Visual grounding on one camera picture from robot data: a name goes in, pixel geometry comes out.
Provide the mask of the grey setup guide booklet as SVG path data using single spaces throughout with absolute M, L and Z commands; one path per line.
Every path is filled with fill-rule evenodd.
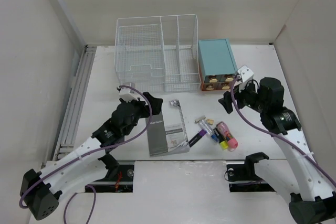
M 150 157 L 187 153 L 190 151 L 180 101 L 165 101 L 158 115 L 153 115 L 147 128 Z

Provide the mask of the blue cap clear pen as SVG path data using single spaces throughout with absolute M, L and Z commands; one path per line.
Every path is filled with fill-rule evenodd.
M 214 130 L 212 129 L 212 127 L 204 120 L 199 121 L 198 123 L 200 125 L 200 127 L 206 131 L 206 133 L 212 138 L 212 140 L 215 143 L 219 142 L 218 137 L 216 136 Z

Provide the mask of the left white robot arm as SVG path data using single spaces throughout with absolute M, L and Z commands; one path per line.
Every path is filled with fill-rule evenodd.
M 130 86 L 120 86 L 118 91 L 116 110 L 84 143 L 52 165 L 23 175 L 19 207 L 28 209 L 37 221 L 50 216 L 68 193 L 102 178 L 114 179 L 119 163 L 111 151 L 127 143 L 124 138 L 140 119 L 147 119 L 149 127 L 153 116 L 162 111 L 163 99 L 148 92 Z

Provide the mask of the pink cartoon glue bottle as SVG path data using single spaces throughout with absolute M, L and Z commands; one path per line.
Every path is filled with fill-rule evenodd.
M 216 124 L 217 130 L 220 132 L 220 134 L 223 136 L 225 141 L 228 144 L 228 149 L 230 151 L 234 151 L 238 147 L 237 140 L 233 137 L 232 133 L 229 130 L 229 127 L 226 123 L 223 121 Z

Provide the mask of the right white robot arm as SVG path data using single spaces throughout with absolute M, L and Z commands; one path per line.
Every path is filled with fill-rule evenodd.
M 260 115 L 263 128 L 283 152 L 291 171 L 273 168 L 263 152 L 250 154 L 242 164 L 227 165 L 229 182 L 265 181 L 288 204 L 296 223 L 322 223 L 335 218 L 335 180 L 314 160 L 295 113 L 284 106 L 284 87 L 276 78 L 259 82 L 237 75 L 219 103 L 227 113 L 248 107 Z

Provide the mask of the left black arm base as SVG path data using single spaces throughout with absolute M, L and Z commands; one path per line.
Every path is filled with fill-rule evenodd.
M 97 193 L 132 193 L 135 162 L 119 163 L 111 154 L 98 159 L 103 164 L 104 176 L 91 182 Z

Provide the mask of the clear drawer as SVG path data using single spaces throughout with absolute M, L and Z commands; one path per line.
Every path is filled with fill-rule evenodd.
M 219 89 L 221 90 L 230 90 L 233 87 L 232 82 L 222 82 L 219 84 Z
M 214 91 L 218 89 L 218 83 L 204 83 L 202 90 L 203 91 Z

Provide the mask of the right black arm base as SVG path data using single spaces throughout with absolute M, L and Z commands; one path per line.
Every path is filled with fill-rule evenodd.
M 227 163 L 224 178 L 229 182 L 229 191 L 231 193 L 275 192 L 267 182 L 255 174 L 254 166 L 262 160 L 269 160 L 269 156 L 258 152 L 246 156 L 243 162 Z

